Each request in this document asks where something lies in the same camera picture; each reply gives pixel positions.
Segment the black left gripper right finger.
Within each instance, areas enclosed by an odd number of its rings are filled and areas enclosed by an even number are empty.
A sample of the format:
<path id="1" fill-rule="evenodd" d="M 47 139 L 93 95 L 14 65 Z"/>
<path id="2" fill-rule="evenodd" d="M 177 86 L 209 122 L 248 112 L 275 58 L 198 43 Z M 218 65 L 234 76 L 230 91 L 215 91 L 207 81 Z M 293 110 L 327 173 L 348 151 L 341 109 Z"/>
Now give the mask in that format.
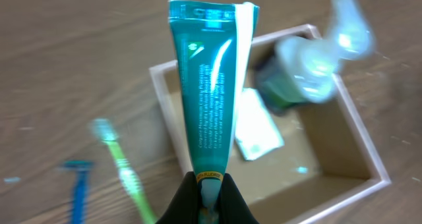
<path id="1" fill-rule="evenodd" d="M 232 176 L 224 175 L 218 198 L 219 224 L 258 224 Z"/>

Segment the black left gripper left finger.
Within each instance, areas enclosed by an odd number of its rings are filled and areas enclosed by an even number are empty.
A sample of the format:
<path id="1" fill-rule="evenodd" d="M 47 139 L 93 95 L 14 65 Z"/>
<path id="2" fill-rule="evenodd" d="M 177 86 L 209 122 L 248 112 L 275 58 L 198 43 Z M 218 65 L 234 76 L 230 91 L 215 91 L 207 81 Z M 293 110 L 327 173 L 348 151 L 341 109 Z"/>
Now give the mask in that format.
<path id="1" fill-rule="evenodd" d="M 199 191 L 193 171 L 185 174 L 175 196 L 156 224 L 197 224 Z"/>

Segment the white green soap packet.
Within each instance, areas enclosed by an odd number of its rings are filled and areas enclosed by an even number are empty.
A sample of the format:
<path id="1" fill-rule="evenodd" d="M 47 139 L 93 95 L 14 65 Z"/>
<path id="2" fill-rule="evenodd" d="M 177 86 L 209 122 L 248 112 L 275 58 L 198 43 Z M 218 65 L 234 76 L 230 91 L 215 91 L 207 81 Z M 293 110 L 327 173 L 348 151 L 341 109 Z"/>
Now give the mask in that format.
<path id="1" fill-rule="evenodd" d="M 237 113 L 235 141 L 247 161 L 284 146 L 284 139 L 258 90 L 244 88 Z"/>

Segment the clear spray bottle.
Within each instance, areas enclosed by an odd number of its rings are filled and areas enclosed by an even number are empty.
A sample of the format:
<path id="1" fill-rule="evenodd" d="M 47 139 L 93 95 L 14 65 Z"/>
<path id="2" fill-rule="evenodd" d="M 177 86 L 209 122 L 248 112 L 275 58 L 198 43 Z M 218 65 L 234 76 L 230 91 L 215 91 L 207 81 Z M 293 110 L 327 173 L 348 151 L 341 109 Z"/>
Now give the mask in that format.
<path id="1" fill-rule="evenodd" d="M 332 99 L 333 77 L 342 71 L 344 61 L 357 61 L 374 51 L 375 36 L 358 0 L 331 3 L 332 20 L 323 38 L 285 36 L 256 68 L 256 89 L 275 112 Z"/>

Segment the teal toothpaste tube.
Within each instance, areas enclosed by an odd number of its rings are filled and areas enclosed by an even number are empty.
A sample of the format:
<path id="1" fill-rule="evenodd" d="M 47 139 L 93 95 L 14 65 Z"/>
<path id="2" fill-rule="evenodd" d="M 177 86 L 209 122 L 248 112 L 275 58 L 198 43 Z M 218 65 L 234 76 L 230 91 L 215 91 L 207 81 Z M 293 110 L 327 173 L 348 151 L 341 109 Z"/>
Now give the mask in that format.
<path id="1" fill-rule="evenodd" d="M 259 7 L 169 1 L 189 153 L 200 192 L 199 219 L 218 220 L 218 196 L 234 140 Z"/>

